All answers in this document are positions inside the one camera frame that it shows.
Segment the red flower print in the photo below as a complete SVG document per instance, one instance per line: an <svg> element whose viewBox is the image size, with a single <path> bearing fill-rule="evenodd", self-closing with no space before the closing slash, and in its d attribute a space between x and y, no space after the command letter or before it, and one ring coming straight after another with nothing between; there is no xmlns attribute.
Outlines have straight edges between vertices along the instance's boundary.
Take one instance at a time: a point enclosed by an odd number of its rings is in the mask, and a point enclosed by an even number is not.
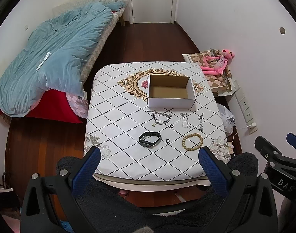
<svg viewBox="0 0 296 233"><path fill-rule="evenodd" d="M143 81L142 83L141 83L141 86L143 87L143 88L148 88L148 81L147 80L145 80L145 81Z"/></svg>

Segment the bed leg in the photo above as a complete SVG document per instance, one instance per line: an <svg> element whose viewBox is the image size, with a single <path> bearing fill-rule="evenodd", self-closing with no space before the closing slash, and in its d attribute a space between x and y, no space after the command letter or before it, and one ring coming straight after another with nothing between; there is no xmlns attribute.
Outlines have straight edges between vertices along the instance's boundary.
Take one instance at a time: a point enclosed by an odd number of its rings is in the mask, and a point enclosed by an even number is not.
<svg viewBox="0 0 296 233"><path fill-rule="evenodd" d="M125 22L124 22L124 16L122 14L122 16L120 17L120 23L121 23L121 26L125 26Z"/></svg>

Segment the beaded bracelet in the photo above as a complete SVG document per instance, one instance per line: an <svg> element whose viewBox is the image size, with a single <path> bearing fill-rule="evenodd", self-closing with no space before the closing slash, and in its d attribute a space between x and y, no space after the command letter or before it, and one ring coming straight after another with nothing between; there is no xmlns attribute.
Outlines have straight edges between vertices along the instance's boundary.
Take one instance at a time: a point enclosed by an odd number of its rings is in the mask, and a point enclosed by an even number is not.
<svg viewBox="0 0 296 233"><path fill-rule="evenodd" d="M190 138L190 137L199 137L201 139L201 142L199 145L195 146L195 147L192 147L192 148L188 148L186 147L185 145L185 141ZM197 149L199 149L203 144L203 138L202 136L199 134L199 133L193 133L193 134L190 134L190 135L186 135L183 139L182 139L182 147L186 150L186 151L195 151Z"/></svg>

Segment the white tablecloth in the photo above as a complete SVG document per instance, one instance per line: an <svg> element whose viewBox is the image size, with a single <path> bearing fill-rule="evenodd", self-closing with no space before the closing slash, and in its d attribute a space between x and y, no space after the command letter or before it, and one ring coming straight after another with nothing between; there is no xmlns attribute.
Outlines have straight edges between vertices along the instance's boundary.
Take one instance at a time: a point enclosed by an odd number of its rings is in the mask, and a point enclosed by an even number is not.
<svg viewBox="0 0 296 233"><path fill-rule="evenodd" d="M171 114L172 118L167 124L153 127L155 121L151 113L146 112L151 110L146 103L148 74L190 76L197 94L192 109L156 109ZM182 127L181 112L188 114L191 129ZM202 113L203 132L200 132ZM139 136L145 131L159 132L160 143L151 148L140 146ZM97 72L85 138L85 153L92 145L102 153L95 173L119 178L122 183L194 181L205 173L199 164L199 150L189 152L181 145L183 137L191 133L202 135L203 146L209 146L219 136L226 139L214 96L199 66L185 62L135 62L107 65ZM186 146L194 147L199 142L198 137L192 137Z"/></svg>

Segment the blue duvet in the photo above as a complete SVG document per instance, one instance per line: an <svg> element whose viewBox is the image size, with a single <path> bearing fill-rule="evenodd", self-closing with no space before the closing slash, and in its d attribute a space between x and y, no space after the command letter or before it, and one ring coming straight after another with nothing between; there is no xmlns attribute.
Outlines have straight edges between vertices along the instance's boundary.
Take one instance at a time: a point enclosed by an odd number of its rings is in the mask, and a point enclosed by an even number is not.
<svg viewBox="0 0 296 233"><path fill-rule="evenodd" d="M49 89L83 96L82 65L111 19L111 9L95 2L40 24L0 79L0 109L23 117Z"/></svg>

